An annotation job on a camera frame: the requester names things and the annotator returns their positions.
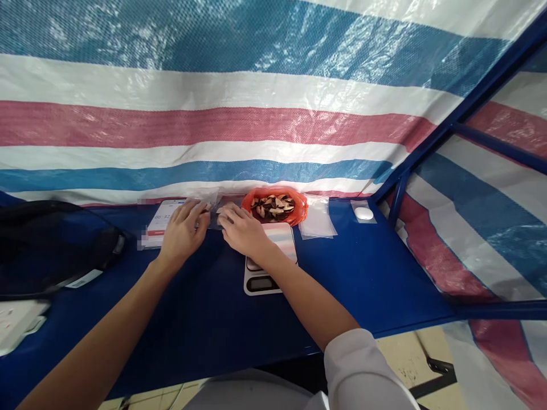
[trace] blue stripe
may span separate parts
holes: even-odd
[[[542,221],[442,155],[433,154],[417,174],[453,201],[462,218],[547,297],[547,226]]]
[[[467,95],[510,45],[296,0],[4,2],[0,52],[183,72],[332,77]]]
[[[381,178],[391,167],[387,161],[340,161],[280,163],[252,161],[196,161],[170,168],[98,168],[78,170],[0,170],[0,190],[5,192],[109,189],[144,191],[178,182],[257,180],[313,182],[323,178]]]

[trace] striped tarpaulin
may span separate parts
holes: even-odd
[[[0,190],[370,195],[544,3],[4,3]]]
[[[469,124],[547,158],[545,56]],[[411,177],[398,232],[439,290],[492,303],[547,297],[546,224],[546,176],[453,136]],[[547,407],[546,322],[473,320],[444,330],[470,408]]]

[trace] blue metal frame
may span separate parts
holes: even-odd
[[[459,319],[547,320],[547,301],[455,305],[454,312]]]
[[[395,197],[393,198],[393,203],[391,204],[391,209],[389,209],[389,217],[387,221],[392,228],[395,228],[397,223],[397,218],[399,217],[399,212],[401,210],[401,204],[403,203],[403,197],[405,195],[406,186],[409,182],[410,171],[406,171],[399,178],[397,182],[397,187],[395,188]]]
[[[451,127],[454,123],[466,122],[546,43],[547,10],[544,10],[509,47],[465,100],[391,173],[371,199],[376,203],[384,199],[404,173],[412,173],[452,135]]]
[[[469,138],[472,141],[477,142],[487,148],[490,148],[500,154],[505,155],[515,161],[520,162],[544,175],[547,175],[547,161],[534,154],[531,154],[525,150],[510,145],[502,140],[491,137],[488,134],[471,128],[467,125],[455,123],[452,126],[452,131],[456,134],[460,134],[463,137]]]
[[[523,32],[464,101],[422,142],[371,197],[379,203],[395,187],[388,217],[395,227],[410,174],[454,133],[461,134],[547,175],[547,161],[527,151],[473,129],[464,123],[502,88],[519,69],[547,47],[547,9]],[[453,305],[459,319],[547,320],[547,300],[500,304]]]

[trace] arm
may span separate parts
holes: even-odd
[[[321,350],[336,336],[360,326],[352,315],[314,278],[274,244],[247,211],[230,207],[219,217],[224,239],[252,258],[279,285],[298,319]]]
[[[256,219],[231,206],[219,222],[228,244],[273,277],[300,322],[325,352],[331,409],[418,409],[387,365],[372,334],[361,329],[325,288],[285,256]]]
[[[157,259],[68,355],[29,393],[17,410],[96,410],[116,382],[165,288],[205,238],[206,204],[188,201],[165,231]],[[194,229],[196,222],[199,228]]]

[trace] hand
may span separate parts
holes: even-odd
[[[224,206],[218,216],[218,223],[224,228],[222,235],[232,249],[256,259],[272,247],[277,247],[266,235],[260,222],[249,212],[236,205]]]
[[[201,213],[206,206],[206,203],[190,200],[173,212],[157,257],[162,269],[177,272],[202,244],[209,226],[209,213]]]

